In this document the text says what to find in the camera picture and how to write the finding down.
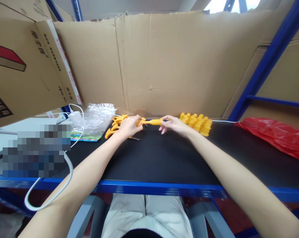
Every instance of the forearm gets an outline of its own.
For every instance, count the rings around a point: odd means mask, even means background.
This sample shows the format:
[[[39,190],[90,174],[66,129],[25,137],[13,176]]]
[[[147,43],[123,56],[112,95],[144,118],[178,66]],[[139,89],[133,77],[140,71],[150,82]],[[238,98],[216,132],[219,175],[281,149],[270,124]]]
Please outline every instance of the forearm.
[[[299,220],[254,174],[196,131],[188,138],[262,237],[299,237]]]
[[[94,190],[109,160],[124,140],[125,138],[116,133],[83,160],[74,169],[68,186],[49,206],[34,215],[20,237],[27,237],[30,234],[36,234],[34,235],[36,237],[66,237],[78,209]],[[44,204],[60,191],[67,182],[68,176],[50,194]]]

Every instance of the clear plastic bag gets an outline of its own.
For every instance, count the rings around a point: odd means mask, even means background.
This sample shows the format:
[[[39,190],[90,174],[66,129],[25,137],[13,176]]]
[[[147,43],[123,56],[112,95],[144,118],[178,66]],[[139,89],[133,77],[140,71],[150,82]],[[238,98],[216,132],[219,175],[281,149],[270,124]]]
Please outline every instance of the clear plastic bag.
[[[78,133],[79,135],[84,129],[82,140],[89,141],[89,138],[101,138],[107,127],[109,126],[112,118],[114,117],[116,108],[110,103],[94,104],[90,103],[87,109],[84,111],[84,122],[78,122],[72,125],[71,131]]]

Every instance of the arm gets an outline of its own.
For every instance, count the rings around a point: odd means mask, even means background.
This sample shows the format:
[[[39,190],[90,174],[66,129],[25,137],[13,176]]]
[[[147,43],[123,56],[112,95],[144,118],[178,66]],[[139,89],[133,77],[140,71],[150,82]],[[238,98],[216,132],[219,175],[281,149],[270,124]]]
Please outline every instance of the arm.
[[[114,152],[124,140],[142,130],[142,125],[136,127],[136,121],[139,119],[141,120],[140,116],[125,119],[117,133],[83,160],[74,169],[68,186],[49,206],[36,212],[19,237],[67,237],[77,211],[100,181]],[[44,204],[64,186],[67,180],[68,176]]]
[[[172,129],[190,140],[261,237],[299,238],[299,220],[254,174],[178,118],[165,119],[162,134]]]

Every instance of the blue metal shelf frame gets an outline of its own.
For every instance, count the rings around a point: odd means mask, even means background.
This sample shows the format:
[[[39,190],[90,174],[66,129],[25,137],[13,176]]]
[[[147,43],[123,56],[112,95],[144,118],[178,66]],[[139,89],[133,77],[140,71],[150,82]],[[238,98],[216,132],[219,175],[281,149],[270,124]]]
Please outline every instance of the blue metal shelf frame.
[[[55,15],[55,17],[57,18],[57,20],[64,22],[60,12],[58,11],[58,9],[56,8],[56,5],[54,4],[54,1],[46,0],[46,2],[47,2],[47,5],[50,7],[51,11],[53,12],[53,14]]]
[[[246,0],[239,0],[239,5],[240,5],[240,13],[247,12]]]
[[[231,12],[233,5],[234,5],[235,0],[226,0],[225,6],[223,11],[224,12]]]
[[[0,187],[28,189],[34,184],[36,179],[37,178],[3,178],[3,176],[0,176]],[[37,183],[35,189],[54,190],[61,181],[61,178],[43,178]],[[269,187],[269,189],[283,202],[299,202],[299,189],[276,187]],[[228,198],[224,188],[219,185],[178,183],[102,180],[93,192]]]
[[[76,17],[76,21],[83,21],[79,0],[71,0],[71,3],[72,3],[74,15]]]
[[[299,0],[296,0],[288,12],[285,20],[278,29],[275,37],[273,38],[270,46],[267,48],[265,55],[256,68],[253,76],[247,84],[240,99],[235,105],[229,121],[239,121],[247,107],[251,104],[252,100],[269,101],[278,104],[289,106],[299,106],[297,102],[283,101],[277,99],[269,99],[257,97],[256,94],[265,82],[267,76],[277,63],[278,59],[286,49],[288,43],[296,34],[299,29]]]

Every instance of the gray chair leg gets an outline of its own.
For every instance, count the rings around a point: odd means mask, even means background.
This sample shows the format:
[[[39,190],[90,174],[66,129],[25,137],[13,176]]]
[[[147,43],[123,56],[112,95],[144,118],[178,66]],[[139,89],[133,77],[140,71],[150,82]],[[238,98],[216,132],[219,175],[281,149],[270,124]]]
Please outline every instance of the gray chair leg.
[[[90,237],[101,237],[107,204],[97,196],[88,196],[77,212],[67,238],[82,238],[93,214]]]
[[[196,238],[208,237],[206,220],[216,238],[235,238],[228,224],[212,202],[199,202],[189,207],[188,218]]]

